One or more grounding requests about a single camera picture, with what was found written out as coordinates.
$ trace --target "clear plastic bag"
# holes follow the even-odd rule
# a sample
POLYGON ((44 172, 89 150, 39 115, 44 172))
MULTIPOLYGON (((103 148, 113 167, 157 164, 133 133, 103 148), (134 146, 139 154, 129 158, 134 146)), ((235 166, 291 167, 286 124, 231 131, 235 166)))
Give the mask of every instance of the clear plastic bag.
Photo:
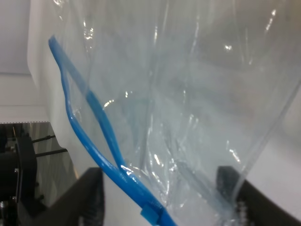
POLYGON ((67 114, 104 172, 153 224, 239 224, 216 172, 241 174, 234 201, 299 87, 299 2, 54 3, 67 114))

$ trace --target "blue plastic strip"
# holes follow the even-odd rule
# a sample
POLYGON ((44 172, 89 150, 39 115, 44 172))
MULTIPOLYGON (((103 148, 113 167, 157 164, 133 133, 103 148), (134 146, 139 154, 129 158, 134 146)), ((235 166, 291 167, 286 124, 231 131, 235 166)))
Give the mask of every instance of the blue plastic strip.
MULTIPOLYGON (((64 74, 63 66, 68 70, 70 75, 72 74, 72 78, 74 80, 77 80, 76 83, 77 83, 79 89, 81 89, 81 91, 84 91, 85 88, 87 88, 87 86, 86 86, 85 82, 83 81, 80 73, 76 70, 76 68, 70 61, 70 59, 66 56, 65 52, 62 50, 61 46, 58 44, 58 42, 56 41, 54 36, 52 36, 49 39, 48 43, 49 43, 50 50, 54 56, 54 59, 61 72, 61 80, 62 80, 62 87, 63 87, 63 91, 64 91, 64 95, 65 95, 65 106, 66 106, 67 116, 68 116, 69 122, 71 124, 71 127, 73 128, 76 136, 81 141, 82 145, 85 147, 85 149, 88 151, 88 153, 94 159, 94 161, 102 168, 104 173, 112 181, 114 181, 114 183, 117 186, 119 186, 134 202, 136 202, 141 208, 148 205, 154 212, 156 212, 156 214, 159 216, 157 225, 176 226, 175 222, 171 219, 171 217, 167 213, 166 209, 151 194, 151 192, 132 173, 130 173, 130 171, 128 171, 124 165, 121 164, 120 168, 122 168, 122 170, 124 170, 124 171, 127 171, 130 174, 130 176, 122 173, 114 165, 112 165, 98 151, 97 147, 93 144, 91 139, 84 132, 84 130, 80 126, 78 120, 76 119, 76 117, 74 117, 74 115, 72 113, 72 106, 70 103, 69 83, 68 83, 68 79, 66 78, 66 75, 64 74)), ((89 104, 90 104, 90 107, 92 108, 93 112, 94 112, 94 110, 99 111, 99 108, 101 108, 101 110, 102 110, 101 112, 104 113, 96 96, 89 89, 86 92, 86 100, 88 102, 90 102, 89 104)), ((110 123, 108 118, 106 117, 105 113, 104 113, 104 115, 102 115, 102 114, 98 115, 94 112, 94 114, 98 121, 105 120, 105 122, 99 121, 99 123, 103 127, 107 126, 107 124, 106 124, 107 122, 110 123)), ((105 131, 108 136, 110 136, 111 133, 114 134, 111 126, 109 129, 105 128, 105 131)), ((116 158, 117 158, 117 160, 118 160, 118 158, 121 158, 123 160, 121 154, 120 154, 120 156, 116 156, 116 158)))

